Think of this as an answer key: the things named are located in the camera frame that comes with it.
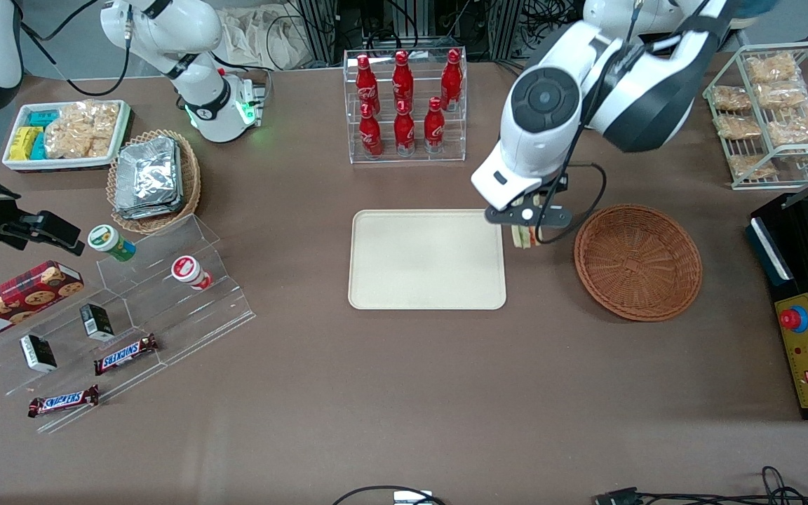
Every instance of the snickers bar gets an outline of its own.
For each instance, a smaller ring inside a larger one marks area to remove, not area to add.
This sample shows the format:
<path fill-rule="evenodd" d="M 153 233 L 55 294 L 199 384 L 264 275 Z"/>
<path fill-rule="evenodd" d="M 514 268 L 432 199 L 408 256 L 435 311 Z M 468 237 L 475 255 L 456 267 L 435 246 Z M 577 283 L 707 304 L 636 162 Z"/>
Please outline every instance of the snickers bar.
<path fill-rule="evenodd" d="M 99 405 L 99 384 L 85 391 L 77 391 L 76 393 L 62 394 L 61 396 L 52 396 L 50 398 L 33 398 L 29 403 L 29 417 L 38 415 L 47 415 L 49 412 L 55 410 L 68 410 L 76 407 L 92 403 L 92 405 Z"/>
<path fill-rule="evenodd" d="M 106 371 L 116 368 L 118 365 L 123 365 L 126 361 L 130 361 L 132 358 L 144 352 L 154 351 L 157 348 L 158 342 L 154 341 L 154 336 L 148 335 L 143 339 L 139 339 L 139 341 L 129 344 L 120 351 L 109 354 L 102 359 L 96 359 L 96 361 L 93 362 L 93 365 L 95 365 L 95 374 L 96 376 L 100 376 Z"/>

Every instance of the oval wicker basket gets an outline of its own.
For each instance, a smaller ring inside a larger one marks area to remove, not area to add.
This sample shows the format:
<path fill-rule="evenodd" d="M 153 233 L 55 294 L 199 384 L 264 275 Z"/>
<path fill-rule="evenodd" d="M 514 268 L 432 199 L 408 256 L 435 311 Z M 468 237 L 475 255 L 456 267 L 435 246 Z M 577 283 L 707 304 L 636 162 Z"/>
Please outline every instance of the oval wicker basket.
<path fill-rule="evenodd" d="M 198 169 L 198 158 L 192 151 L 192 146 L 189 146 L 189 141 L 185 140 L 182 135 L 175 131 L 156 129 L 155 131 L 147 131 L 137 137 L 131 138 L 126 144 L 140 144 L 148 142 L 158 135 L 165 135 L 177 141 L 180 145 L 180 170 L 182 170 L 182 189 L 183 195 L 186 198 L 186 205 L 179 212 L 171 214 L 154 215 L 153 217 L 144 217 L 141 220 L 125 220 L 118 213 L 112 212 L 112 218 L 121 226 L 121 228 L 139 233 L 139 234 L 153 234 L 163 227 L 169 226 L 176 221 L 181 220 L 189 214 L 195 213 L 195 208 L 198 207 L 198 199 L 201 198 L 201 172 Z M 118 161 L 116 158 L 112 161 L 112 166 L 108 169 L 108 186 L 105 189 L 108 195 L 108 201 L 114 207 L 114 193 L 116 191 L 116 167 Z"/>
<path fill-rule="evenodd" d="M 595 300 L 633 321 L 664 321 L 696 298 L 700 253 L 673 218 L 642 205 L 592 215 L 575 237 L 575 269 Z"/>

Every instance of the aluminum foil package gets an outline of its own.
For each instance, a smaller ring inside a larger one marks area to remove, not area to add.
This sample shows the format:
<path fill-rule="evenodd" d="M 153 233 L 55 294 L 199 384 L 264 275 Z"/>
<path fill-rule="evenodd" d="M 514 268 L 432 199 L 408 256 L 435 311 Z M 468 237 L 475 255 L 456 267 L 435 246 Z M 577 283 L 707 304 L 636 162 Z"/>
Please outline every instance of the aluminum foil package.
<path fill-rule="evenodd" d="M 116 167 L 114 211 L 126 220 L 169 214 L 183 206 L 180 146 L 155 137 L 121 150 Z"/>

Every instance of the table surface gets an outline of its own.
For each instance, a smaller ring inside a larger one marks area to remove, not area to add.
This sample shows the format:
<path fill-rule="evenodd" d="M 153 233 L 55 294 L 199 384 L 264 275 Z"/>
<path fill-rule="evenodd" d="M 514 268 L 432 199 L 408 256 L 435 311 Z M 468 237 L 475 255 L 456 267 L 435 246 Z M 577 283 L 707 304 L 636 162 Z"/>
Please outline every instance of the table surface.
<path fill-rule="evenodd" d="M 354 167 L 337 69 L 276 74 L 263 127 L 230 144 L 193 131 L 167 79 L 126 80 L 112 96 L 133 107 L 134 134 L 170 128 L 192 143 L 199 217 L 222 237 L 257 317 L 54 435 L 36 434 L 28 398 L 6 398 L 0 383 L 0 504 L 300 505 L 384 483 L 451 505 L 581 504 L 629 485 L 759 492 L 764 464 L 808 489 L 808 422 L 743 235 L 776 193 L 728 188 L 701 100 L 658 151 L 622 154 L 586 132 L 574 156 L 608 170 L 603 206 L 658 208 L 695 240 L 703 287 L 676 319 L 629 323 L 599 306 L 575 273 L 572 240 L 506 242 L 500 310 L 349 306 L 357 211 L 484 207 L 469 175 L 496 141 L 513 77 L 491 64 L 471 64 L 469 77 L 465 162 Z M 96 86 L 108 83 L 86 83 Z M 19 102 L 77 98 L 28 78 Z M 599 180 L 571 174 L 561 201 L 578 211 Z M 105 179 L 0 166 L 23 208 L 83 229 L 109 221 Z M 100 256 L 0 244 L 0 282 L 49 258 L 90 277 Z"/>

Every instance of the coca-cola bottle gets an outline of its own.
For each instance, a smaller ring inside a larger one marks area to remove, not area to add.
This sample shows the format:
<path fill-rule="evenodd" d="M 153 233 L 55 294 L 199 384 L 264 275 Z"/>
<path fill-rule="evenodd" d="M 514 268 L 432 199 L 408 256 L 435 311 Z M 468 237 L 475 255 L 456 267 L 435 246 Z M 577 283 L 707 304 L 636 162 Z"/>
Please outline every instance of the coca-cola bottle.
<path fill-rule="evenodd" d="M 406 100 L 408 108 L 413 109 L 413 73 L 407 60 L 407 51 L 395 53 L 395 71 L 391 73 L 391 85 L 394 89 L 395 103 L 398 100 Z"/>
<path fill-rule="evenodd" d="M 370 69 L 370 59 L 366 54 L 357 55 L 357 97 L 361 103 L 372 106 L 373 115 L 379 115 L 379 86 L 376 76 Z"/>
<path fill-rule="evenodd" d="M 410 117 L 410 105 L 407 100 L 398 100 L 395 108 L 398 110 L 398 116 L 395 117 L 395 148 L 401 156 L 413 156 L 417 143 L 413 140 L 414 125 L 413 118 Z"/>
<path fill-rule="evenodd" d="M 462 82 L 463 70 L 459 64 L 459 49 L 452 48 L 448 51 L 448 64 L 442 71 L 442 108 L 445 111 L 454 112 L 459 107 Z"/>
<path fill-rule="evenodd" d="M 360 140 L 366 159 L 379 159 L 382 155 L 382 134 L 379 132 L 379 122 L 372 117 L 372 105 L 369 103 L 360 105 Z"/>
<path fill-rule="evenodd" d="M 423 127 L 426 153 L 441 153 L 445 141 L 445 115 L 442 114 L 442 99 L 437 96 L 429 99 L 429 112 L 426 113 Z"/>

